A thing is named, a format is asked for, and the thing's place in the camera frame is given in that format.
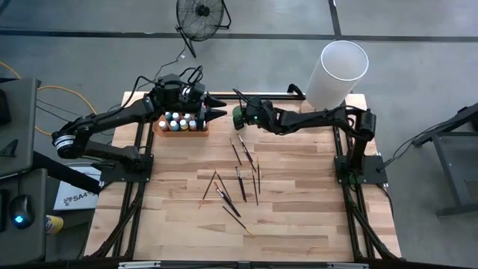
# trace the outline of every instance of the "fan stand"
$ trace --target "fan stand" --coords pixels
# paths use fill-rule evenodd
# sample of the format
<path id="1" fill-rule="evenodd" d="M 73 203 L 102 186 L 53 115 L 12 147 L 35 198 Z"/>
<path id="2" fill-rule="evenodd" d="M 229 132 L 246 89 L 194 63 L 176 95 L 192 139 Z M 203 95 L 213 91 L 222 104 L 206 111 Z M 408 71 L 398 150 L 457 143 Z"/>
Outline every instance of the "fan stand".
<path id="1" fill-rule="evenodd" d="M 224 10 L 226 11 L 226 15 L 229 20 L 229 23 L 227 25 L 219 25 L 219 28 L 229 29 L 229 26 L 231 26 L 231 22 L 232 22 L 231 15 L 229 14 L 229 11 L 227 10 L 226 3 L 224 2 L 224 0 L 221 0 L 221 2 L 223 3 L 223 7 L 224 7 Z"/>
<path id="2" fill-rule="evenodd" d="M 228 17 L 229 23 L 227 25 L 219 25 L 219 28 L 229 29 L 229 26 L 231 25 L 231 22 L 232 22 L 231 15 L 229 14 L 229 11 L 227 10 L 226 3 L 224 2 L 224 0 L 221 0 L 221 2 L 223 3 L 224 10 L 226 11 L 226 15 Z M 186 44 L 187 48 L 189 49 L 193 57 L 196 57 L 196 51 L 194 50 L 194 47 L 193 47 L 193 41 L 186 37 L 181 27 L 176 26 L 175 29 L 178 33 L 180 33 L 182 39 L 184 40 L 184 43 Z"/>
<path id="3" fill-rule="evenodd" d="M 187 48 L 189 49 L 193 57 L 196 57 L 196 51 L 194 50 L 194 47 L 193 47 L 193 41 L 184 35 L 181 27 L 176 26 L 176 31 L 180 33 L 182 39 L 184 40 L 184 43 L 186 44 Z"/>

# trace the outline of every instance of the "paint bottle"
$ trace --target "paint bottle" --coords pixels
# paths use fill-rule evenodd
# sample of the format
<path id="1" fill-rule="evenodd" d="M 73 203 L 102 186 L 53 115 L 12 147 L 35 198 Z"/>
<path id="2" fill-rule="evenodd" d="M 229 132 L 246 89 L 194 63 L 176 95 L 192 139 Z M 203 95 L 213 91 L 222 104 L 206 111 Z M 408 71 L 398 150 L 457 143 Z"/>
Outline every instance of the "paint bottle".
<path id="1" fill-rule="evenodd" d="M 175 121 L 177 121 L 177 122 L 178 122 L 178 121 L 179 121 L 179 119 L 180 119 L 180 118 L 179 118 L 179 113 L 176 113 L 176 112 L 175 112 L 175 113 L 173 113 L 173 120 L 175 120 Z"/>
<path id="2" fill-rule="evenodd" d="M 171 131 L 177 132 L 179 131 L 179 124 L 175 120 L 171 120 L 170 128 L 171 128 Z"/>
<path id="3" fill-rule="evenodd" d="M 63 218 L 46 215 L 45 229 L 47 234 L 55 234 L 63 228 Z"/>
<path id="4" fill-rule="evenodd" d="M 171 121 L 173 119 L 173 116 L 170 112 L 166 112 L 164 113 L 164 119 L 166 119 L 167 121 Z"/>
<path id="5" fill-rule="evenodd" d="M 181 131 L 187 131 L 187 129 L 189 128 L 189 124 L 187 124 L 186 120 L 180 120 L 179 126 L 181 126 Z"/>
<path id="6" fill-rule="evenodd" d="M 197 126 L 196 126 L 196 121 L 195 121 L 195 120 L 191 120 L 191 121 L 189 122 L 189 129 L 190 129 L 191 131 L 196 131 L 196 127 L 197 127 Z"/>
<path id="7" fill-rule="evenodd" d="M 167 126 L 166 122 L 165 121 L 160 121 L 159 122 L 159 128 L 161 129 L 161 131 L 163 132 L 167 132 L 170 130 L 170 128 Z"/>
<path id="8" fill-rule="evenodd" d="M 187 122 L 192 120 L 191 114 L 185 114 L 182 118 L 183 118 L 183 120 L 186 120 Z"/>

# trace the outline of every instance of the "paintbrush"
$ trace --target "paintbrush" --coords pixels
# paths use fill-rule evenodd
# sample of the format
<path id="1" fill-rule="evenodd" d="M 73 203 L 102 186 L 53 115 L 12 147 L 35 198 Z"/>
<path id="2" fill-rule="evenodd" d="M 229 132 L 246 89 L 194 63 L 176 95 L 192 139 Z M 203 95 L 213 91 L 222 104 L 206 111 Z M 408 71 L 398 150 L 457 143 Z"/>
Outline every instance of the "paintbrush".
<path id="1" fill-rule="evenodd" d="M 242 137 L 240 136 L 240 134 L 238 134 L 238 137 L 239 137 L 240 143 L 242 144 L 242 150 L 244 151 L 244 153 L 246 153 L 246 156 L 247 156 L 247 159 L 249 160 L 249 163 L 251 163 L 251 166 L 254 169 L 254 172 L 257 172 L 257 170 L 254 167 L 252 157 L 249 154 L 249 150 L 247 150 L 247 148 L 246 148 L 246 144 L 244 144 L 244 141 L 242 140 Z"/>
<path id="2" fill-rule="evenodd" d="M 229 212 L 229 210 L 227 210 L 227 208 L 223 205 L 223 208 L 224 210 L 226 210 L 230 215 L 231 217 L 233 217 L 250 235 L 254 236 L 250 231 L 249 229 L 247 229 L 247 227 L 244 226 L 244 224 L 241 223 L 240 220 L 238 220 L 231 212 Z"/>
<path id="3" fill-rule="evenodd" d="M 224 199 L 224 201 L 226 201 L 226 203 L 229 205 L 229 207 L 232 209 L 232 211 L 233 211 L 238 217 L 240 217 L 239 211 L 234 207 L 234 205 L 232 204 L 232 201 L 226 196 L 226 194 L 223 192 L 223 190 L 221 190 L 221 188 L 219 188 L 219 186 L 217 185 L 216 182 L 214 182 L 214 184 L 216 185 L 216 191 L 217 191 L 217 193 Z"/>
<path id="4" fill-rule="evenodd" d="M 257 190 L 255 189 L 254 171 L 252 171 L 252 168 L 251 168 L 251 173 L 252 173 L 252 183 L 254 184 L 255 203 L 257 204 L 257 206 L 259 206 L 259 200 L 257 200 Z"/>
<path id="5" fill-rule="evenodd" d="M 240 158 L 239 158 L 239 155 L 238 155 L 238 151 L 236 150 L 236 147 L 235 147 L 234 144 L 232 143 L 232 139 L 229 138 L 229 141 L 231 141 L 232 149 L 234 150 L 234 153 L 236 154 L 236 157 L 238 157 L 239 165 L 242 166 L 242 161 L 240 161 Z"/>
<path id="6" fill-rule="evenodd" d="M 219 173 L 216 172 L 217 177 L 219 178 L 219 181 L 221 181 L 221 185 L 224 187 L 224 191 L 226 191 L 227 197 L 229 197 L 230 200 L 232 200 L 231 195 L 229 195 L 229 192 L 227 191 L 226 186 L 224 185 L 223 179 L 221 179 L 221 176 L 219 176 Z"/>
<path id="7" fill-rule="evenodd" d="M 261 169 L 259 168 L 259 156 L 257 156 L 257 181 L 259 184 L 259 194 L 261 194 Z"/>
<path id="8" fill-rule="evenodd" d="M 211 186 L 211 183 L 212 183 L 212 180 L 214 179 L 214 176 L 216 176 L 216 170 L 214 171 L 214 174 L 213 174 L 212 177 L 211 177 L 211 181 L 209 182 L 208 188 L 206 189 L 206 192 L 204 193 L 204 196 L 202 197 L 202 200 L 201 200 L 201 203 L 199 204 L 199 208 L 198 208 L 198 209 L 201 209 L 201 205 L 202 205 L 202 203 L 204 202 L 204 198 L 206 198 L 206 194 L 208 194 L 209 187 Z"/>
<path id="9" fill-rule="evenodd" d="M 244 190 L 244 184 L 242 183 L 242 176 L 240 176 L 240 172 L 238 170 L 238 167 L 236 167 L 236 175 L 238 176 L 238 181 L 239 181 L 239 185 L 240 185 L 240 192 L 242 193 L 242 199 L 244 200 L 244 202 L 247 202 L 246 191 Z"/>

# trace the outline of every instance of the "orange tray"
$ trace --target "orange tray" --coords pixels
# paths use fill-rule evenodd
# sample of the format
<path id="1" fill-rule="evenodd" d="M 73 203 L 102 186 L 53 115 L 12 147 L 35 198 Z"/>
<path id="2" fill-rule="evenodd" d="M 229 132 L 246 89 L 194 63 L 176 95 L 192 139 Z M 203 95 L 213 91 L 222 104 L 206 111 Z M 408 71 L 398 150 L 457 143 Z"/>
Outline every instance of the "orange tray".
<path id="1" fill-rule="evenodd" d="M 161 136 L 161 137 L 208 137 L 209 136 L 209 123 L 206 123 L 206 126 L 208 127 L 208 129 L 203 132 L 201 131 L 177 131 L 177 132 L 166 131 L 164 132 L 163 130 L 161 130 L 161 128 L 159 128 L 159 122 L 162 120 L 165 121 L 166 124 L 169 126 L 169 123 L 167 122 L 167 120 L 164 119 L 164 115 L 161 116 L 158 121 L 154 122 L 152 131 L 158 136 Z"/>

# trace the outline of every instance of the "blue light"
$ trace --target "blue light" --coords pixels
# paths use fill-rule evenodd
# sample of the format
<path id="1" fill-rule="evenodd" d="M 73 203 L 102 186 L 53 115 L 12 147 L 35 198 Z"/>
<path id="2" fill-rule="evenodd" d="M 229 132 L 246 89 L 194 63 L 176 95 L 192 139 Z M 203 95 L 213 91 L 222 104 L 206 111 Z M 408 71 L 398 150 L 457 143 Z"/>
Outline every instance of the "blue light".
<path id="1" fill-rule="evenodd" d="M 15 221 L 16 221 L 17 223 L 21 223 L 21 222 L 23 221 L 23 217 L 22 217 L 22 216 L 16 216 L 16 217 L 15 217 Z"/>

